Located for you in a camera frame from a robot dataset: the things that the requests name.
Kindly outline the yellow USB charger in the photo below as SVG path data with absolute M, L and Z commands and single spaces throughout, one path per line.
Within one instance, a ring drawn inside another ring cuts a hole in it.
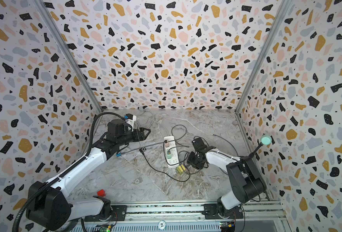
M 183 164 L 179 165 L 177 168 L 176 168 L 176 171 L 177 173 L 179 173 L 180 175 L 182 175 L 185 171 L 186 171 L 186 168 Z

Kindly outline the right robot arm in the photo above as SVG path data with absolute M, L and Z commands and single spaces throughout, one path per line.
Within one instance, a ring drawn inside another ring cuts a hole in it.
M 231 190 L 216 200 L 216 204 L 205 207 L 205 216 L 230 218 L 238 206 L 259 197 L 267 189 L 253 158 L 254 153 L 243 157 L 232 157 L 208 146 L 200 137 L 192 141 L 195 149 L 187 164 L 197 170 L 214 165 L 228 174 Z

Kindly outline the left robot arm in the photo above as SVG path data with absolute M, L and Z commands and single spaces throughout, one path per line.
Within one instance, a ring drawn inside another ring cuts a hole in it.
M 76 186 L 92 171 L 113 155 L 119 154 L 130 143 L 146 140 L 151 132 L 147 128 L 134 128 L 135 115 L 111 115 L 116 119 L 107 124 L 107 132 L 97 142 L 93 142 L 94 131 L 90 132 L 86 154 L 55 177 L 45 182 L 37 181 L 30 186 L 28 199 L 15 216 L 13 232 L 19 230 L 23 216 L 48 231 L 56 231 L 68 221 L 83 220 L 88 216 L 95 216 L 101 221 L 115 216 L 111 201 L 102 196 L 96 195 L 92 199 L 75 203 L 67 200 Z

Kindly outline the white power strip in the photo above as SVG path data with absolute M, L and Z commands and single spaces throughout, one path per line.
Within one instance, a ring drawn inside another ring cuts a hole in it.
M 177 146 L 176 146 L 176 140 L 174 136 L 165 136 L 164 141 L 168 140 L 169 146 L 166 147 L 164 144 L 164 153 L 166 158 L 166 163 L 168 165 L 168 168 L 176 168 L 179 164 L 179 157 L 177 153 Z M 167 151 L 170 150 L 172 157 L 169 159 L 167 158 Z

